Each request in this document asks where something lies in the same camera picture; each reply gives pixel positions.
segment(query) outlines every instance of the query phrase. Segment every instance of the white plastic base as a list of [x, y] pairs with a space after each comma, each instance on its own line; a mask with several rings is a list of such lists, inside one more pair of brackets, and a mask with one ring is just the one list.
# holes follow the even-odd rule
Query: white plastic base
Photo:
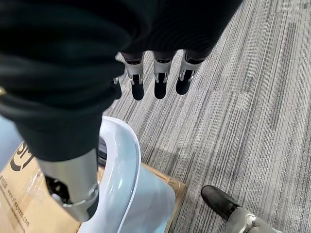
[[108, 158], [99, 205], [79, 232], [163, 233], [173, 214], [174, 190], [141, 166], [139, 142], [126, 123], [104, 116], [100, 137]]

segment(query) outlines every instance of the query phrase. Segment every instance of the black shoe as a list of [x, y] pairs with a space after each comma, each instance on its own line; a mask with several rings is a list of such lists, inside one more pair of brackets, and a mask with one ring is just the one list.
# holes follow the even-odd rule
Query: black shoe
[[201, 196], [205, 203], [226, 221], [233, 211], [241, 207], [227, 193], [212, 185], [204, 186], [201, 190]]

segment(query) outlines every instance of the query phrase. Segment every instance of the black fingertip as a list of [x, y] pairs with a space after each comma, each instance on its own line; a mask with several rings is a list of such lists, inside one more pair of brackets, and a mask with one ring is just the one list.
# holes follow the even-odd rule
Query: black fingertip
[[116, 88], [116, 96], [115, 96], [115, 100], [118, 100], [121, 98], [122, 96], [122, 90], [121, 90], [121, 85], [120, 82], [118, 81], [117, 84], [114, 84], [115, 88]]
[[177, 83], [176, 83], [176, 92], [179, 95], [186, 94], [188, 92], [188, 90], [189, 90], [190, 83], [191, 82], [188, 82], [188, 80], [181, 81], [180, 79], [178, 79]]
[[155, 83], [155, 97], [157, 99], [163, 99], [166, 95], [166, 83], [158, 82]]
[[134, 99], [142, 100], [144, 97], [144, 86], [143, 84], [135, 83], [132, 85], [132, 94]]

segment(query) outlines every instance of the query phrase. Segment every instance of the metal robot arm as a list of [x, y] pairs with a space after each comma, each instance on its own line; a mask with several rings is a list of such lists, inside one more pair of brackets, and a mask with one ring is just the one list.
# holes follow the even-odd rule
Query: metal robot arm
[[165, 96], [175, 51], [185, 94], [242, 0], [5, 0], [0, 3], [0, 114], [15, 122], [51, 196], [87, 221], [98, 203], [102, 112], [121, 95], [124, 64], [143, 97], [142, 55], [155, 54], [155, 95]]

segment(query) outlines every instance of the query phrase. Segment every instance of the gray pant leg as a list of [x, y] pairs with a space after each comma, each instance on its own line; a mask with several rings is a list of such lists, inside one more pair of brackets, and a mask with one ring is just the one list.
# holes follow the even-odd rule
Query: gray pant leg
[[230, 216], [226, 233], [281, 233], [245, 208], [236, 209]]

